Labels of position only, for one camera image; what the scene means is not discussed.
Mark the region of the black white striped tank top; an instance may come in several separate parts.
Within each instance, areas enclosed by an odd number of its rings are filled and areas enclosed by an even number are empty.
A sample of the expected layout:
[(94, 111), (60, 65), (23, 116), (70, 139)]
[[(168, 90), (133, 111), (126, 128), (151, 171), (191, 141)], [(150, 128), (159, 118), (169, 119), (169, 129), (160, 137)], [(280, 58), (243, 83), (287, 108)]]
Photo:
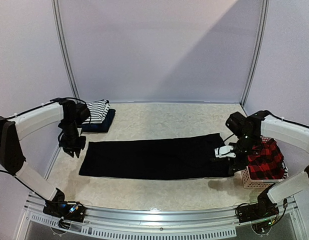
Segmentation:
[(83, 124), (101, 124), (110, 109), (110, 103), (105, 99), (88, 102), (86, 105), (90, 111), (90, 117)]

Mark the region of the black garment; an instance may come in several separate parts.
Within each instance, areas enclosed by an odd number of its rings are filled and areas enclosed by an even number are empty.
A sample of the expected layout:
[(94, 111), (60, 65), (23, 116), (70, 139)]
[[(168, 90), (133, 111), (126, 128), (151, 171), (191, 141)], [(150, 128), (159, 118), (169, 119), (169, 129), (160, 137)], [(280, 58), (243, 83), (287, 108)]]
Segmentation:
[(219, 133), (195, 137), (90, 142), (79, 175), (137, 180), (231, 177)]

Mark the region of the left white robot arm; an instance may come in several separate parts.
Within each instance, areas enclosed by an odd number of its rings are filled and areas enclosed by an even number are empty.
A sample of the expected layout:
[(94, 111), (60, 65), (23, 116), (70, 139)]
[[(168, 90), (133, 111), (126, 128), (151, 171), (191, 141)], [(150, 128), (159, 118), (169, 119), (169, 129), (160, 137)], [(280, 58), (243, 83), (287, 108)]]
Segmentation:
[(86, 144), (86, 137), (79, 133), (78, 127), (90, 117), (87, 104), (71, 97), (55, 98), (9, 117), (0, 116), (0, 165), (3, 172), (43, 200), (50, 201), (48, 206), (58, 217), (65, 217), (69, 206), (56, 197), (57, 188), (26, 159), (24, 142), (28, 142), (28, 147), (41, 147), (44, 141), (39, 134), (45, 128), (56, 126), (60, 134), (54, 132), (53, 136), (57, 138), (58, 147), (70, 157), (78, 158)]

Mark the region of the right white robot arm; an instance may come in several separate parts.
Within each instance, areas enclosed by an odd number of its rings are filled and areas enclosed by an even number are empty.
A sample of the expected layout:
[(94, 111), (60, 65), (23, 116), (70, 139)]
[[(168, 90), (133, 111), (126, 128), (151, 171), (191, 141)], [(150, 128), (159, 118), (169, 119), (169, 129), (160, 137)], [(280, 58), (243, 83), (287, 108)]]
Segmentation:
[[(217, 147), (217, 158), (232, 158), (231, 170), (236, 172), (247, 166), (240, 157), (252, 153), (253, 146), (262, 137), (285, 142), (309, 154), (309, 125), (278, 117), (268, 110), (260, 110), (244, 116), (240, 112), (232, 113), (225, 123), (226, 127), (238, 138), (236, 143)], [(309, 165), (305, 170), (272, 185), (266, 197), (253, 206), (253, 214), (264, 218), (272, 211), (273, 205), (296, 193), (309, 188)]]

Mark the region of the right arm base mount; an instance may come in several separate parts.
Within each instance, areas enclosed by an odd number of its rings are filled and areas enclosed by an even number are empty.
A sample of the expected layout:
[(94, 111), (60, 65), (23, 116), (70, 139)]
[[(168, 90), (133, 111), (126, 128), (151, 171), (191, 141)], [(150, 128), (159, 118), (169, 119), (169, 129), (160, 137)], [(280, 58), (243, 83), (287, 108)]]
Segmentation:
[(286, 208), (288, 206), (287, 199), (283, 200), (284, 211), (281, 216), (277, 203), (273, 203), (268, 197), (268, 191), (270, 187), (263, 190), (257, 197), (257, 203), (242, 203), (238, 205), (235, 209), (235, 215), (240, 223), (251, 222), (255, 220), (260, 220), (264, 218), (270, 218), (275, 216), (268, 225), (275, 225), (286, 213)]

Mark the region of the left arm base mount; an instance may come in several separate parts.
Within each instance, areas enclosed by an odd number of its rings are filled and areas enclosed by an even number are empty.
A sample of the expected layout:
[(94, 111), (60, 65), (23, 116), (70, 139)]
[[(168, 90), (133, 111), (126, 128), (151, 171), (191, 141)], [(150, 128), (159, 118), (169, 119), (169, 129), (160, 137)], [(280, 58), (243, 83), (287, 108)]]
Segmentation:
[(56, 218), (82, 223), (87, 208), (79, 201), (65, 201), (65, 194), (56, 189), (52, 200), (46, 200), (43, 213)]

